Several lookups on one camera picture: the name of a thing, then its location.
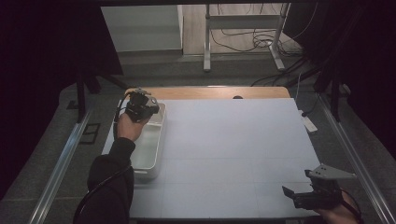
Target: wooden board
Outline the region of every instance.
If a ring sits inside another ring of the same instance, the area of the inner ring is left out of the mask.
[[[290,98],[288,90],[283,87],[176,87],[143,90],[151,92],[159,100],[233,99],[235,95],[245,99]]]

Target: metal frame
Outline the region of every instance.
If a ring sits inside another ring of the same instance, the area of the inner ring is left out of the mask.
[[[35,206],[35,210],[33,210],[33,214],[29,219],[30,224],[44,222],[59,186],[64,179],[64,174],[66,173],[67,167],[78,145],[79,138],[84,132],[85,126],[87,125],[92,111],[93,104],[89,104],[85,116],[82,118],[81,122],[77,123],[73,128],[73,131],[70,134],[66,145],[64,146],[64,150],[62,151],[62,154],[52,171],[49,181],[47,182],[47,186],[44,188],[43,193],[41,194],[40,199]]]
[[[319,100],[335,135],[343,146],[344,151],[356,172],[356,175],[359,177],[361,185],[369,196],[375,211],[378,213],[379,218],[381,218],[382,223],[396,223],[395,217],[390,211],[387,201],[382,195],[378,185],[368,173],[361,160],[361,157],[359,156],[359,153],[347,136],[347,132],[344,130],[343,125],[341,122],[337,122],[337,120],[332,115],[327,100],[321,96],[319,96]]]
[[[285,24],[289,5],[290,3],[286,3],[282,7],[280,15],[210,16],[209,4],[206,4],[204,71],[210,71],[210,30],[220,29],[276,29],[269,50],[274,58],[277,70],[285,70],[285,65],[279,57],[277,43]]]

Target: black curtain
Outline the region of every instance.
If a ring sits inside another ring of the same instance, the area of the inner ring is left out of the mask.
[[[122,70],[99,7],[7,0],[0,1],[0,72],[2,198],[77,72],[98,92],[97,75]]]
[[[395,5],[371,1],[343,50],[339,73],[351,89],[349,104],[396,159]]]

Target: black sleeve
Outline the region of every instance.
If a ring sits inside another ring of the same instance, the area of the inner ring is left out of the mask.
[[[95,158],[88,177],[88,189],[125,169],[134,151],[134,142],[127,138],[114,141],[108,155]],[[128,223],[134,195],[134,170],[129,169],[99,190],[85,203],[77,223]]]

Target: white wall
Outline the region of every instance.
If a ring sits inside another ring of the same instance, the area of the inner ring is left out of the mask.
[[[181,49],[177,6],[102,7],[117,52]]]

